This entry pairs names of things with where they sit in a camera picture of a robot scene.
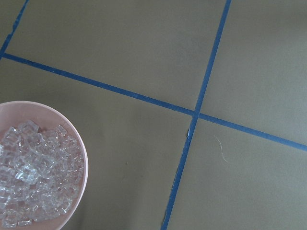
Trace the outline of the clear ice cubes pile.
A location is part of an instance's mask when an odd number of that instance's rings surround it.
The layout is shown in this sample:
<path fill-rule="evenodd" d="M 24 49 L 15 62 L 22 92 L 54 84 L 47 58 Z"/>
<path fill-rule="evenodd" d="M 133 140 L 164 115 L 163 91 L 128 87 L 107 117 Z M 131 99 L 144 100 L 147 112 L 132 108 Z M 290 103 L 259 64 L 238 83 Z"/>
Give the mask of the clear ice cubes pile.
<path fill-rule="evenodd" d="M 62 126 L 42 130 L 31 120 L 0 141 L 0 222 L 32 225 L 67 214 L 79 193 L 84 160 L 77 139 Z"/>

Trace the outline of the pink bowl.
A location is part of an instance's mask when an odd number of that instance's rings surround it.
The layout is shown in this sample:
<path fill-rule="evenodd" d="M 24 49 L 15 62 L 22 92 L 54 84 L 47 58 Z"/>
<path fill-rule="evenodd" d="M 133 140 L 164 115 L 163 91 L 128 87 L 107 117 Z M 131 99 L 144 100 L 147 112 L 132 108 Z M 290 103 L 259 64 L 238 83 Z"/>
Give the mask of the pink bowl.
<path fill-rule="evenodd" d="M 27 120 L 32 120 L 43 130 L 49 130 L 55 128 L 57 125 L 62 125 L 68 134 L 77 139 L 78 144 L 81 146 L 84 172 L 78 184 L 79 192 L 73 200 L 71 209 L 66 214 L 54 219 L 35 222 L 24 227 L 16 227 L 17 230 L 60 230 L 73 216 L 86 188 L 89 166 L 86 148 L 77 129 L 63 114 L 47 105 L 31 101 L 11 101 L 0 104 L 0 137 L 2 138 L 4 136 L 5 131 L 9 127 L 16 127 Z"/>

